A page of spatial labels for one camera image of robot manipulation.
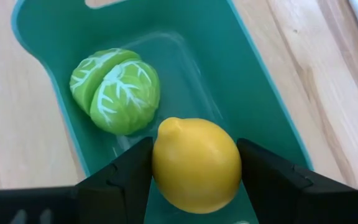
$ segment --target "black plastic jaw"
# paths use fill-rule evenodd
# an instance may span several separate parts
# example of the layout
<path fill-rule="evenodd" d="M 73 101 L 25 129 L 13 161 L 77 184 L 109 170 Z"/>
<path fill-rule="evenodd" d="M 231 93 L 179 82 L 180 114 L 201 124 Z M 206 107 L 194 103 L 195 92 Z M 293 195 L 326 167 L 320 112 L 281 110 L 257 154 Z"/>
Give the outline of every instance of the black plastic jaw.
<path fill-rule="evenodd" d="M 259 223 L 358 223 L 358 190 L 248 140 L 237 147 Z M 152 150 L 152 138 L 145 138 L 76 186 L 0 190 L 0 223 L 143 223 Z"/>
<path fill-rule="evenodd" d="M 0 190 L 0 223 L 143 223 L 152 138 L 72 187 Z"/>
<path fill-rule="evenodd" d="M 239 139 L 242 180 L 258 221 L 358 223 L 358 190 Z"/>

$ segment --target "wood grain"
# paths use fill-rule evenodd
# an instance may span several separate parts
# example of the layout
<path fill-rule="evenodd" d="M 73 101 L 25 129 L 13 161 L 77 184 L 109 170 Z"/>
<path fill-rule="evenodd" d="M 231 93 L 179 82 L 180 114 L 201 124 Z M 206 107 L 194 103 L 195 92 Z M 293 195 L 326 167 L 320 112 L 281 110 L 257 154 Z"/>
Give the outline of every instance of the wood grain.
<path fill-rule="evenodd" d="M 347 1 L 234 2 L 315 170 L 358 187 L 358 25 Z M 77 183 L 48 76 L 11 32 L 13 5 L 0 0 L 0 187 Z"/>

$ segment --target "yellow lemon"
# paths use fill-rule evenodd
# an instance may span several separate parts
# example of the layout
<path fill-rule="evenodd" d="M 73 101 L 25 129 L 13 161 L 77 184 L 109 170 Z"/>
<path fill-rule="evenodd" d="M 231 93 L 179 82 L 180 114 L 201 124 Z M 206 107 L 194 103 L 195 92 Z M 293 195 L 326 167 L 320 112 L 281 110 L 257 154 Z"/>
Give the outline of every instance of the yellow lemon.
<path fill-rule="evenodd" d="M 236 144 L 218 125 L 198 118 L 168 118 L 158 128 L 153 176 L 163 196 L 191 213 L 227 205 L 241 181 Z"/>

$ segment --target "green cabbage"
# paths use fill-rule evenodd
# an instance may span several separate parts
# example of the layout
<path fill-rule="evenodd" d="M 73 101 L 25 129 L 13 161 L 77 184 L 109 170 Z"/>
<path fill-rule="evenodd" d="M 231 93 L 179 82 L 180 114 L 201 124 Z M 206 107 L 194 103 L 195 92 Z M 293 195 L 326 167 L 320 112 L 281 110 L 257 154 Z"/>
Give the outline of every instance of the green cabbage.
<path fill-rule="evenodd" d="M 157 72 L 131 51 L 96 52 L 74 70 L 70 89 L 101 129 L 131 134 L 153 119 L 160 101 Z"/>

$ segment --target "wooden table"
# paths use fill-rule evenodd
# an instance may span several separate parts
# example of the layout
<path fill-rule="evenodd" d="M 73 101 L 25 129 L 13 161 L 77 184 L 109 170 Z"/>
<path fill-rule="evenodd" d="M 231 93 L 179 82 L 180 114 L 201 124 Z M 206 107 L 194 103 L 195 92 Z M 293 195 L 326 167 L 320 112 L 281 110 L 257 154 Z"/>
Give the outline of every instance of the wooden table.
<path fill-rule="evenodd" d="M 234 1 L 316 171 L 358 187 L 358 25 L 347 1 Z M 84 174 L 50 80 L 13 37 L 14 3 L 0 0 L 0 188 L 75 184 Z"/>

